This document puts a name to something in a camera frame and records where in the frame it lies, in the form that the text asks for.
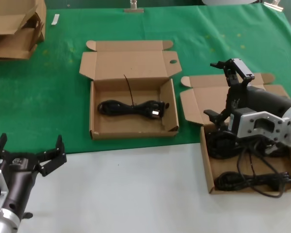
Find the stacked cardboard boxes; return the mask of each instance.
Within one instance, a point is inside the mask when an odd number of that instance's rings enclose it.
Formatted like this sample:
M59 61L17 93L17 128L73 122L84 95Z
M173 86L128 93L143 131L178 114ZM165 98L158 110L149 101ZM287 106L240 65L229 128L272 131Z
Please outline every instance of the stacked cardboard boxes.
M0 0L0 60L29 59L45 39L44 0Z

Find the metal bracket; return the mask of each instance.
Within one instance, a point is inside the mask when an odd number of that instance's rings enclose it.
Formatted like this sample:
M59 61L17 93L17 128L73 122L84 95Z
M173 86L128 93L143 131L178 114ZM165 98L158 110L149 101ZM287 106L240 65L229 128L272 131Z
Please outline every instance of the metal bracket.
M279 3L280 3L280 0L273 0L272 3L264 2L264 5L274 10L277 10L279 12L282 12L283 7L278 6Z
M143 8L137 7L137 0L130 0L130 8L124 9L126 13L143 13Z

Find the white table surface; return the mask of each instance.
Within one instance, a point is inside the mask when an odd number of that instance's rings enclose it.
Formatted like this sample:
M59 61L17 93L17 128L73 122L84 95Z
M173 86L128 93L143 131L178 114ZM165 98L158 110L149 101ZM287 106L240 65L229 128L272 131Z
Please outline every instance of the white table surface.
M210 195L200 144L68 155L19 233L291 233L291 193Z

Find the table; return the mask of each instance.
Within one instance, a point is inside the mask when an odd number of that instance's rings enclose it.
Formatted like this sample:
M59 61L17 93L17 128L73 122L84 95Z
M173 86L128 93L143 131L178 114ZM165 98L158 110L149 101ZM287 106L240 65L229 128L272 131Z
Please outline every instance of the table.
M291 233L291 193L208 194L199 143L67 159L37 177L20 233Z
M50 23L60 14L58 24ZM174 138L92 141L90 80L79 74L87 40L172 40L182 72L173 77L179 134ZM0 62L0 135L6 149L38 152L61 134L67 153L199 142L179 94L182 76L221 73L210 62L243 59L253 72L270 72L291 96L291 28L283 13L261 4L123 9L49 10L46 41L28 61Z

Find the box flap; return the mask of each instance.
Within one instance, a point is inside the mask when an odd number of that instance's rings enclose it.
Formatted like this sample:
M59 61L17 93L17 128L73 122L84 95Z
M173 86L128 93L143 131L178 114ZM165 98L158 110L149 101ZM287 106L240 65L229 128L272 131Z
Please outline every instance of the box flap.
M255 79L251 82L252 85L263 85L272 83L275 80L273 74L269 73L255 73ZM224 74L217 75L196 75L196 76L184 76L181 79L181 83L187 87L212 87L212 86L228 86L226 77Z
M203 124L203 119L200 114L197 101L195 99L194 90L190 89L180 93L184 117L187 121L197 124Z
M29 59L35 51L41 27L24 28L15 35L0 36L0 58Z
M0 0L0 35L17 32L37 9L35 0Z
M45 23L47 18L47 6L45 5L44 0L36 0L36 4L37 9L35 11L35 15L38 21L43 24L39 41L44 41L46 32Z
M150 51L166 50L173 46L171 40L93 41L86 42L93 51Z
M284 89L276 85L263 85L275 80L272 74L256 73L252 85L259 88L269 88L270 91L285 94ZM184 116L187 121L197 124L209 124L209 117L204 110L212 109L220 113L226 105L228 85L225 75L200 75L182 77L181 83L193 89L180 93Z
M177 52L162 51L171 41L88 41L80 73L92 80L163 78L181 71Z

